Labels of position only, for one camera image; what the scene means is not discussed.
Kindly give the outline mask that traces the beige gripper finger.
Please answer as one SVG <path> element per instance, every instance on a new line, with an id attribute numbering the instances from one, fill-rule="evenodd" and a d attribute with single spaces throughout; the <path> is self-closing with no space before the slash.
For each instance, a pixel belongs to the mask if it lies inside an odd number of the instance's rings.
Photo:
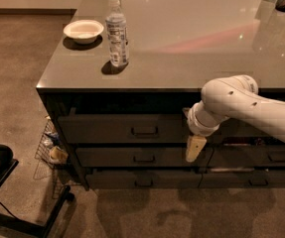
<path id="1" fill-rule="evenodd" d="M 197 135 L 190 136 L 187 142 L 186 161 L 189 163 L 194 162 L 206 143 L 206 137 Z"/>

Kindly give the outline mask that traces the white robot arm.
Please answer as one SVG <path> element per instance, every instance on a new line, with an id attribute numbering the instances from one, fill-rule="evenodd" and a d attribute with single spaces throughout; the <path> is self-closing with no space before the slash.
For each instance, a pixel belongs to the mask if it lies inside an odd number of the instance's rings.
<path id="1" fill-rule="evenodd" d="M 186 161 L 192 163 L 219 125 L 229 118 L 243 121 L 285 143 L 285 102 L 258 95 L 256 81 L 248 75 L 210 80 L 201 101 L 185 109 L 191 135 Z"/>

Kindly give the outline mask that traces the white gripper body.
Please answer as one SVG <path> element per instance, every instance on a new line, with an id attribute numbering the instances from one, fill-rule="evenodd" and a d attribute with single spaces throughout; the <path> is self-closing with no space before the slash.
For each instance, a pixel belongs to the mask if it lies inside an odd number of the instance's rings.
<path id="1" fill-rule="evenodd" d="M 222 122 L 228 120 L 228 117 L 224 115 L 218 115 L 207 110 L 202 101 L 194 104 L 186 112 L 186 118 L 190 131 L 194 135 L 202 137 L 210 136 Z"/>

